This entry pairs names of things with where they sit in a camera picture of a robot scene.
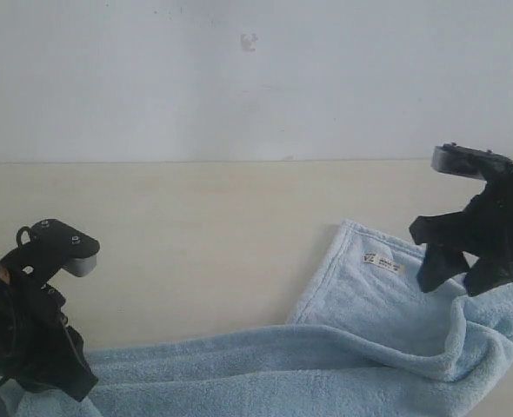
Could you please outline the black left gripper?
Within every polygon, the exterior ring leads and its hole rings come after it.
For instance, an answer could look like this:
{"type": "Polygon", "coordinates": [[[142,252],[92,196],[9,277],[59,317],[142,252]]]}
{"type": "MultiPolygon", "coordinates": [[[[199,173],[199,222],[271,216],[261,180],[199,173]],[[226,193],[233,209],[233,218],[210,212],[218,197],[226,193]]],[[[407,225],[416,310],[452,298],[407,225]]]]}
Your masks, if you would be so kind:
{"type": "Polygon", "coordinates": [[[83,337],[68,323],[64,297],[0,263],[0,380],[38,394],[56,389],[78,402],[97,384],[83,337]]]}

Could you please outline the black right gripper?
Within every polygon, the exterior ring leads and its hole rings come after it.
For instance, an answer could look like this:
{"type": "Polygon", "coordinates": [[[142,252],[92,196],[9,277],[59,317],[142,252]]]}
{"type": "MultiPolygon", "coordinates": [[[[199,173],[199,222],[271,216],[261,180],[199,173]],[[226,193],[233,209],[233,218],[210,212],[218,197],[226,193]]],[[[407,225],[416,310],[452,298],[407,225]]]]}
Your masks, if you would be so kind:
{"type": "Polygon", "coordinates": [[[513,284],[513,170],[474,195],[460,211],[417,217],[410,225],[417,244],[427,244],[416,280],[432,292],[456,275],[468,273],[469,296],[513,284]],[[479,259],[471,267],[463,252],[479,259]]]}

